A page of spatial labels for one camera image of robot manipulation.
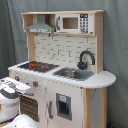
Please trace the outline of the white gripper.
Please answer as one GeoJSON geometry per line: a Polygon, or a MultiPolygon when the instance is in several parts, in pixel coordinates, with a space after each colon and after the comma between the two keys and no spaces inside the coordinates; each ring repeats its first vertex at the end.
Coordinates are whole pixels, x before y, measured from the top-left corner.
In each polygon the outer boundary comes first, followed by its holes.
{"type": "Polygon", "coordinates": [[[11,79],[9,77],[0,79],[0,90],[1,89],[4,89],[8,93],[14,93],[15,91],[17,91],[21,94],[30,93],[32,91],[29,85],[11,79]]]}

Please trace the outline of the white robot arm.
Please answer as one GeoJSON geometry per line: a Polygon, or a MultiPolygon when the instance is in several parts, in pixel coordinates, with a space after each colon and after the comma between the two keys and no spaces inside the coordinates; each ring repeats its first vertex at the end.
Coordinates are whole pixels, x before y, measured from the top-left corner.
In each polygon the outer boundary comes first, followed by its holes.
{"type": "Polygon", "coordinates": [[[26,114],[18,114],[20,95],[31,87],[17,80],[0,79],[0,128],[38,128],[35,121],[26,114]]]}

